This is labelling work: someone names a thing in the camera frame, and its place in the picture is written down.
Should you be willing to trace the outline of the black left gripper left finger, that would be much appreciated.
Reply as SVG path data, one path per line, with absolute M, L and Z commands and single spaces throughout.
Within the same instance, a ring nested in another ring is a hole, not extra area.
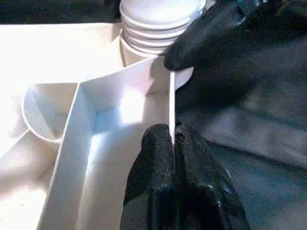
M 122 230 L 178 229 L 178 182 L 169 127 L 149 127 L 127 178 Z

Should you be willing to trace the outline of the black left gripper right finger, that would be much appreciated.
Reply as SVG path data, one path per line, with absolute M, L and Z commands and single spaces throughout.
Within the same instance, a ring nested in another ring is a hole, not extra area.
M 193 128 L 176 127 L 183 230 L 249 230 L 246 213 L 226 168 Z

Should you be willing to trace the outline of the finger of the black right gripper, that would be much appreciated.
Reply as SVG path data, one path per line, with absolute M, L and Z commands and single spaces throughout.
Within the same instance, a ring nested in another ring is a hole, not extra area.
M 180 70 L 207 59 L 224 38 L 244 30 L 268 3 L 267 0 L 218 0 L 170 46 L 164 65 Z

